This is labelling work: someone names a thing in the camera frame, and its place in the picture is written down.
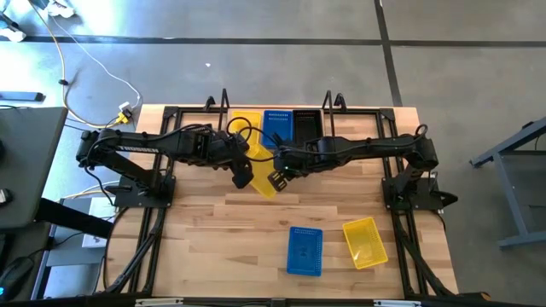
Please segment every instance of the black table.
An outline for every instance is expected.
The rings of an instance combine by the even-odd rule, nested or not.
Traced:
[[[9,189],[14,198],[0,207],[0,231],[36,220],[108,236],[110,222],[41,198],[66,117],[64,107],[0,110],[0,188]]]

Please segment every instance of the yellow cable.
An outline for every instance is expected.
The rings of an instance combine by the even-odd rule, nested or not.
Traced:
[[[48,26],[48,23],[45,22],[44,18],[40,14],[40,12],[38,12],[36,7],[34,7],[34,5],[31,3],[30,0],[27,0],[27,1],[31,5],[32,9],[34,9],[34,12],[36,12],[36,14],[40,18],[40,20],[45,25],[45,27],[48,29],[49,35],[51,36],[51,38],[53,38],[53,41],[55,42],[55,46],[57,47],[57,51],[59,51],[59,56],[61,58],[62,80],[66,80],[66,78],[65,78],[65,58],[62,55],[61,46],[59,45],[59,42],[57,42],[57,38],[55,37],[55,35],[53,35],[53,32],[51,31],[51,29]],[[62,105],[80,123],[86,124],[89,127],[96,128],[96,129],[111,128],[111,127],[114,127],[115,125],[119,125],[119,121],[117,121],[117,120],[116,120],[116,122],[114,122],[113,124],[110,124],[110,125],[99,125],[99,124],[90,123],[90,122],[86,121],[85,119],[80,118],[67,104],[67,98],[65,96],[65,92],[66,92],[65,85],[61,84],[61,88],[62,88],[62,90],[61,90],[62,91]]]

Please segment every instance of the yellow connector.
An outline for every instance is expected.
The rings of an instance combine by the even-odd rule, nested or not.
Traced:
[[[126,117],[125,114],[123,114],[123,112],[119,112],[118,119],[116,119],[116,122],[120,124],[129,124],[129,118]]]

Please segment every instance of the gray metal stand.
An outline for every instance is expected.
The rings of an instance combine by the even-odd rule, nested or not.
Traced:
[[[534,231],[533,206],[546,206],[546,152],[515,149],[546,133],[546,117],[535,121],[494,148],[470,160],[474,168],[495,162],[519,234],[498,241],[501,248],[546,241],[546,231]]]

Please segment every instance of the paper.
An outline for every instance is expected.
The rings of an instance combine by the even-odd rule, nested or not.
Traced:
[[[110,201],[106,197],[94,197],[91,199],[91,206],[89,208],[89,215],[93,217],[103,218],[105,221],[113,222],[115,217],[113,217],[116,212],[116,207],[110,205]],[[99,238],[94,235],[84,235],[84,240],[82,241],[82,247],[84,248],[97,248],[105,247],[106,239]]]

